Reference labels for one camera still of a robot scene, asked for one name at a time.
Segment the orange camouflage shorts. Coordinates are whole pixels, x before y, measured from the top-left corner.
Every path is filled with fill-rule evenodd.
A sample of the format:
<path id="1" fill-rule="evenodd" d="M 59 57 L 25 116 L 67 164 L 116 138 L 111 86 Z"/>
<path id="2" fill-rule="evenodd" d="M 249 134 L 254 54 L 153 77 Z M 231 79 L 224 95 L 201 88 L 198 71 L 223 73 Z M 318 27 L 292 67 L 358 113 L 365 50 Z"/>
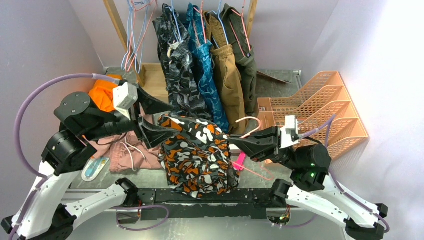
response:
<path id="1" fill-rule="evenodd" d="M 215 123 L 178 115 L 162 115 L 161 127 L 177 131 L 163 142 L 158 160 L 168 187 L 199 199 L 206 194 L 224 194 L 236 189 L 240 173 L 231 161 L 228 138 Z"/>

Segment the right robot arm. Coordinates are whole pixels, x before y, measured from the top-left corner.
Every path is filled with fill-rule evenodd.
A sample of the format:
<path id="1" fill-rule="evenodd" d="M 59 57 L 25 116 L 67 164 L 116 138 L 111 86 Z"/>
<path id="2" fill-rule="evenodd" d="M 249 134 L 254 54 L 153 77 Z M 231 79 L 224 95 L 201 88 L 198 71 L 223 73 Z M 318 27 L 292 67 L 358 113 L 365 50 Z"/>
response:
<path id="1" fill-rule="evenodd" d="M 390 231 L 385 220 L 388 206 L 366 201 L 343 187 L 330 171 L 332 158 L 321 142 L 294 148 L 310 135 L 286 125 L 244 138 L 231 136 L 228 141 L 253 162 L 270 160 L 291 170 L 291 181 L 276 179 L 271 187 L 269 199 L 275 207 L 308 210 L 338 224 L 355 240 L 382 240 Z"/>

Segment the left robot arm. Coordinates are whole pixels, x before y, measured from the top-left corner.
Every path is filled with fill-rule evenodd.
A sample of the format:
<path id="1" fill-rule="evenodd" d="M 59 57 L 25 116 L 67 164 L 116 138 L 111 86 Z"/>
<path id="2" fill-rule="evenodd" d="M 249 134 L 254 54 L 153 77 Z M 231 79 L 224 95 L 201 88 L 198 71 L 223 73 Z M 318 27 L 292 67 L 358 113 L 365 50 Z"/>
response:
<path id="1" fill-rule="evenodd" d="M 92 141 L 134 132 L 151 149 L 177 134 L 145 119 L 145 115 L 171 112 L 173 106 L 138 85 L 125 83 L 123 87 L 130 97 L 123 109 L 102 111 L 87 93 L 73 92 L 54 110 L 60 128 L 42 152 L 32 191 L 18 213 L 1 222 L 10 239 L 65 240 L 82 223 L 105 210 L 140 206 L 139 190 L 127 178 L 87 198 L 62 203 L 72 181 L 97 152 Z"/>

